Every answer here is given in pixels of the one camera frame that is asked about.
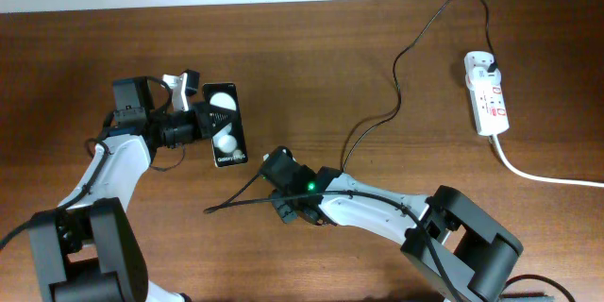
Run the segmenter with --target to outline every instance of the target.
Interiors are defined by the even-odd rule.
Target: wire
[[[424,240],[426,241],[426,246],[428,247],[428,251],[430,252],[430,255],[432,256],[432,259],[434,260],[434,264],[436,265],[436,268],[438,269],[439,275],[441,276],[441,278],[443,279],[443,281],[445,282],[446,288],[449,290],[449,292],[451,293],[451,295],[455,298],[456,301],[458,302],[462,302],[463,300],[461,299],[458,291],[455,289],[455,287],[453,286],[453,283],[451,282],[451,279],[449,278],[449,276],[446,274],[446,270],[443,267],[443,264],[441,263],[441,260],[438,257],[438,254],[436,253],[436,249],[434,248],[434,244],[432,244],[432,237],[428,234],[428,231],[426,230],[426,228],[424,226],[422,226],[421,221],[419,220],[419,218],[417,218],[417,216],[411,212],[411,210],[400,204],[395,202],[392,199],[388,199],[386,197],[382,197],[380,195],[377,194],[372,194],[372,193],[360,193],[360,192],[355,192],[355,191],[328,191],[328,192],[323,192],[323,193],[303,193],[303,194],[296,194],[296,195],[290,195],[290,196],[284,196],[284,197],[276,197],[276,198],[257,198],[257,199],[249,199],[249,200],[242,200],[242,201],[237,201],[237,202],[230,202],[230,200],[234,199],[237,195],[239,195],[240,193],[243,192],[243,190],[249,186],[256,178],[258,177],[258,175],[255,175],[252,180],[250,180],[244,187],[243,189],[241,189],[237,194],[235,194],[233,197],[229,198],[229,200],[227,200],[225,203],[214,206],[214,207],[209,207],[207,209],[204,210],[205,214],[211,214],[216,212],[217,210],[222,210],[222,209],[226,209],[226,208],[232,208],[232,207],[239,207],[239,206],[244,206],[244,205],[250,205],[250,204],[258,204],[258,203],[269,203],[269,202],[276,202],[276,201],[286,201],[286,200],[295,200],[295,199],[303,199],[303,198],[310,198],[310,197],[315,197],[315,196],[324,196],[324,195],[328,195],[328,194],[338,194],[338,195],[347,195],[347,196],[360,196],[360,197],[367,197],[367,198],[371,198],[371,199],[376,199],[378,201],[381,201],[383,203],[389,204],[397,209],[400,209],[403,213],[407,214],[410,216],[410,218],[413,220],[413,222],[417,225],[417,227],[422,231],[422,234],[424,235]]]
[[[499,139],[497,138],[497,135],[491,136],[491,141],[492,141],[492,144],[495,146],[495,151],[497,152],[497,155],[499,156],[499,158],[501,159],[503,164],[508,169],[510,169],[510,171],[512,171],[513,173],[515,173],[521,177],[524,177],[526,179],[543,181],[543,182],[547,182],[547,183],[584,185],[584,186],[592,186],[592,187],[597,187],[597,188],[604,188],[604,183],[598,183],[598,182],[587,181],[587,180],[576,180],[576,179],[558,179],[558,178],[550,178],[550,177],[543,177],[543,176],[534,176],[534,175],[529,175],[527,173],[524,173],[524,172],[516,169],[513,165],[510,164],[510,162],[506,158],[506,155],[504,155],[504,153],[503,153],[503,149],[501,148],[501,144],[499,143]]]
[[[159,172],[168,172],[174,168],[176,168],[178,165],[180,165],[180,163],[185,159],[185,144],[182,144],[182,157],[180,158],[180,160],[178,161],[178,163],[172,165],[172,166],[168,166],[167,168],[162,168],[162,167],[158,167],[158,166],[153,166],[153,165],[149,165],[150,169],[153,169],[155,171],[159,171]]]
[[[101,170],[103,169],[103,166],[105,165],[105,162],[107,161],[107,158],[109,157],[109,154],[110,154],[109,147],[102,141],[97,141],[94,138],[90,138],[84,142],[84,146],[86,147],[87,150],[90,150],[88,148],[88,144],[90,142],[96,142],[103,147],[104,152],[103,152],[103,156],[101,157],[101,160],[99,160],[98,165],[96,165],[96,167],[94,168],[94,171],[92,172],[92,175],[91,175],[90,179],[88,180],[88,182],[86,184],[82,185],[81,191],[74,198],[70,199],[69,201],[60,205],[59,207],[54,208],[53,209],[54,212],[64,212],[67,209],[69,209],[73,204],[79,202],[82,198],[84,198],[84,196],[87,195],[91,191],[92,185],[94,185],[94,182],[96,181],[96,179],[98,178],[98,175],[100,174]],[[32,222],[32,220],[30,219],[30,220],[20,224],[19,226],[15,227],[11,232],[9,232],[2,239],[2,241],[0,241],[0,251],[2,251],[4,249],[4,247],[7,246],[7,244],[13,238],[15,238],[21,232],[26,230],[29,227],[29,225],[31,224],[31,222]]]
[[[505,290],[508,289],[512,284],[514,284],[518,281],[521,281],[521,280],[525,280],[525,279],[535,279],[535,280],[545,282],[545,283],[549,284],[550,286],[558,289],[564,295],[564,297],[566,297],[566,299],[569,302],[575,302],[575,297],[573,297],[573,295],[570,294],[570,292],[568,290],[566,290],[566,288],[564,288],[560,283],[556,282],[555,280],[553,280],[551,278],[542,277],[540,275],[534,275],[534,274],[526,274],[526,275],[520,275],[517,277],[510,278],[506,282],[506,285],[503,288],[503,291],[505,292]]]
[[[353,152],[355,151],[355,149],[357,148],[357,146],[359,145],[359,143],[363,140],[363,138],[365,138],[365,136],[367,136],[371,131],[373,131],[376,127],[388,123],[391,120],[393,120],[396,116],[396,114],[398,114],[398,112],[400,111],[400,107],[401,107],[401,103],[402,103],[402,92],[400,90],[400,84],[398,83],[398,77],[396,76],[396,64],[398,63],[398,61],[400,60],[400,58],[407,53],[407,51],[411,50],[416,44],[417,42],[419,42],[419,40],[424,36],[424,33],[426,33],[426,31],[428,30],[428,28],[430,27],[430,25],[432,25],[432,22],[434,22],[434,20],[445,10],[446,6],[453,0],[446,0],[445,3],[438,9],[438,11],[436,12],[436,14],[434,14],[432,16],[432,19],[430,19],[430,21],[428,22],[428,24],[424,27],[424,29],[422,29],[422,31],[419,33],[419,35],[415,38],[415,40],[407,47],[405,47],[405,49],[403,49],[398,55],[396,55],[396,58],[394,58],[394,62],[393,62],[393,78],[394,78],[394,84],[396,85],[396,107],[394,108],[394,113],[384,119],[381,120],[377,123],[375,123],[374,125],[372,125],[371,127],[367,128],[365,130],[365,132],[363,132],[361,134],[361,136],[357,139],[357,141],[352,145],[352,148],[350,148],[350,151],[348,151],[348,155],[346,156],[346,159],[344,160],[344,162],[342,163],[341,169],[342,172],[344,172],[346,170],[346,164],[348,163],[350,157],[352,156]],[[493,55],[494,61],[491,64],[491,66],[489,67],[489,69],[493,68],[493,71],[495,70],[495,68],[497,67],[497,60],[495,57],[495,50],[493,49],[493,46],[491,45],[491,38],[489,37],[489,7],[487,6],[486,1],[484,0],[479,0],[480,3],[482,4],[482,6],[484,7],[484,14],[485,14],[485,24],[484,24],[484,33],[486,35],[486,39],[487,39],[487,44],[489,45],[489,50],[491,52],[491,54]]]
[[[151,114],[166,114],[170,104],[172,104],[172,89],[170,89],[168,83],[154,76],[147,76],[146,79],[160,84],[168,92],[168,100],[166,100],[165,104],[154,110]]]

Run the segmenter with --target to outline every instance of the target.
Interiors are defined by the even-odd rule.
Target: white circle
[[[210,105],[217,106],[223,109],[237,109],[235,99],[224,92],[217,92],[210,98]]]
[[[231,135],[222,136],[214,146],[217,146],[223,153],[229,154],[237,148],[237,140]]]

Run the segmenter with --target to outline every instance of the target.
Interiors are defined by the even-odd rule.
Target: wooden tabletop
[[[0,233],[56,206],[79,181],[90,163],[83,141],[114,108],[112,80],[191,68],[202,83],[237,84],[250,161],[217,169],[201,142],[175,170],[144,174],[127,215],[151,280],[194,301],[429,293],[396,244],[364,230],[286,226],[268,205],[202,210],[240,189],[277,145],[315,170],[338,167],[351,128],[394,106],[394,56],[443,1],[0,15]],[[487,1],[510,162],[536,175],[604,180],[604,0]],[[446,9],[398,64],[400,113],[365,139],[347,172],[401,193],[461,190],[523,243],[514,275],[545,275],[578,301],[601,300],[604,191],[516,176],[476,133],[462,60],[486,49],[483,23],[476,0]],[[161,150],[156,164],[179,157]],[[258,182],[243,198],[271,190]],[[537,282],[511,291],[559,296]],[[0,255],[0,300],[40,300],[25,234]]]

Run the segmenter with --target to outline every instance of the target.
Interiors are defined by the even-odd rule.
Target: white power strip
[[[516,169],[506,158],[497,135],[510,128],[508,112],[501,91],[501,72],[498,69],[488,72],[495,57],[487,52],[470,52],[465,55],[465,83],[470,91],[476,130],[480,136],[488,136],[501,161],[510,171],[527,179],[548,183],[584,185],[604,188],[604,183],[587,180],[558,179],[535,176]]]

